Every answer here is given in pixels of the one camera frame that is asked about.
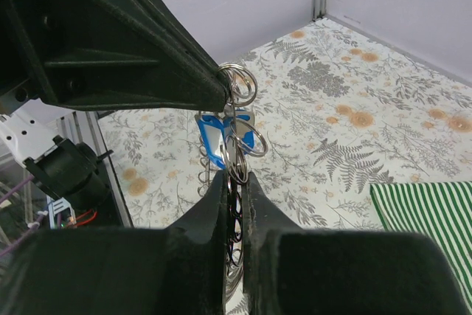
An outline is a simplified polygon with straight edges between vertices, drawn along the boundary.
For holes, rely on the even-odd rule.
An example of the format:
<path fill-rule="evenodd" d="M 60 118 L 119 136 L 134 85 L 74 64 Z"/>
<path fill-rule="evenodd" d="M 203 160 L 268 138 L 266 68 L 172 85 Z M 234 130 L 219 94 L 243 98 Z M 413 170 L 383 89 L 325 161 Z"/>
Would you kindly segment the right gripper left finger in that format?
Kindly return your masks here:
<path fill-rule="evenodd" d="M 3 314 L 223 314 L 228 177 L 164 229 L 36 232 L 1 280 Z"/>

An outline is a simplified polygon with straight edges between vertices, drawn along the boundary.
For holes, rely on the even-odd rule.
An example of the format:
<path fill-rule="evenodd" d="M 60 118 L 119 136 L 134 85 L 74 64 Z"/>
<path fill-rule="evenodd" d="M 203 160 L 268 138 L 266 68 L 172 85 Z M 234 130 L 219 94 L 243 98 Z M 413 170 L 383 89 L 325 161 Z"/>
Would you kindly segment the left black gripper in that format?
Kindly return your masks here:
<path fill-rule="evenodd" d="M 1 0 L 1 109 L 220 111 L 218 64 L 162 0 Z"/>

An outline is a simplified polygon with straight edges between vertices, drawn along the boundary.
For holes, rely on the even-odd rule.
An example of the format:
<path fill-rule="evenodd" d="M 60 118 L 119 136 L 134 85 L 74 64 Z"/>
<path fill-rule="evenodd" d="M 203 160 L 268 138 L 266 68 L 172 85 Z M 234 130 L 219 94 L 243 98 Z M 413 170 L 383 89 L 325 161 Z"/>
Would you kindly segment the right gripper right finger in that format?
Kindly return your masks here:
<path fill-rule="evenodd" d="M 253 174 L 242 190 L 243 291 L 251 314 L 466 314 L 430 238 L 303 229 Z"/>

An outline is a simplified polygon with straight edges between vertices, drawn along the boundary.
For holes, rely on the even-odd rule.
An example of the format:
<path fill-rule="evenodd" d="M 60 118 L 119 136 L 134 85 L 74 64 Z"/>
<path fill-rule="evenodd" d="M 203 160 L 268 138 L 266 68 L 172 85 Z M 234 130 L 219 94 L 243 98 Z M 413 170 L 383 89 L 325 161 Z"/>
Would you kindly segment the key with blue tag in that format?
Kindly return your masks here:
<path fill-rule="evenodd" d="M 239 119 L 254 125 L 254 112 L 237 109 L 236 115 Z M 223 144 L 223 138 L 226 138 L 230 133 L 231 119 L 229 117 L 221 119 L 214 114 L 196 114 L 195 121 L 198 125 L 208 159 L 218 168 L 224 169 L 225 163 L 221 155 L 220 145 Z M 254 129 L 248 128 L 240 122 L 237 125 L 237 132 L 240 134 L 243 142 L 250 148 L 254 148 Z"/>

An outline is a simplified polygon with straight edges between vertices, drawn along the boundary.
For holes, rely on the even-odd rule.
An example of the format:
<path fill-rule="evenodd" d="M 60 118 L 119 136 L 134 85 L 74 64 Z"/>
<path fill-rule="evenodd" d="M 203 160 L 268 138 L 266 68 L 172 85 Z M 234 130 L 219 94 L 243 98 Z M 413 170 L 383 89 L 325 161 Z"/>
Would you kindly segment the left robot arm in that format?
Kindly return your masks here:
<path fill-rule="evenodd" d="M 102 157 L 21 113 L 221 111 L 228 78 L 162 0 L 1 0 L 1 138 L 47 195 L 88 210 L 108 196 Z"/>

